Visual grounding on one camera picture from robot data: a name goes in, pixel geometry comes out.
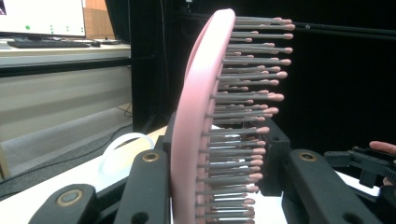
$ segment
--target black keyboard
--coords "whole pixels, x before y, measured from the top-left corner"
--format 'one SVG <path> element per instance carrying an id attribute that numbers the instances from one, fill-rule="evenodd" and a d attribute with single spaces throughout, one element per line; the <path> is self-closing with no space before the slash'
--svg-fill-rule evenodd
<path id="1" fill-rule="evenodd" d="M 17 49 L 63 49 L 63 48 L 88 48 L 89 45 L 72 41 L 8 41 L 11 47 Z"/>

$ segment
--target gray floor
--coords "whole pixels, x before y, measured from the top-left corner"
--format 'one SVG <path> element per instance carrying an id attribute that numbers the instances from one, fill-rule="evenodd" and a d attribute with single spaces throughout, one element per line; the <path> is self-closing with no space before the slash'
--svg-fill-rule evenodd
<path id="1" fill-rule="evenodd" d="M 131 113 L 126 113 L 124 111 L 126 109 L 125 106 L 112 108 L 2 142 L 11 176 L 77 150 L 81 146 L 114 133 L 121 127 L 131 125 Z"/>

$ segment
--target hairbrush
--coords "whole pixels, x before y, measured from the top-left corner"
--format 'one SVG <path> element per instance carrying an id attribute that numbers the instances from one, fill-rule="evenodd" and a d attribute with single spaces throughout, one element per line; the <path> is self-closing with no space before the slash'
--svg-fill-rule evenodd
<path id="1" fill-rule="evenodd" d="M 284 96 L 267 89 L 288 74 L 292 53 L 267 39 L 292 39 L 291 20 L 235 17 L 216 11 L 192 48 L 180 95 L 171 153 L 176 224 L 254 223 L 254 184 L 262 179 L 267 127 L 245 125 L 271 118 Z"/>

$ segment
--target monitor screen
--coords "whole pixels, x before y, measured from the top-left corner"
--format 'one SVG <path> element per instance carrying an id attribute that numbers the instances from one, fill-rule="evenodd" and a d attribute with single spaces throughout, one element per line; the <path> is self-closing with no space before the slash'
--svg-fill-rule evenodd
<path id="1" fill-rule="evenodd" d="M 82 0 L 0 0 L 0 36 L 84 37 Z"/>

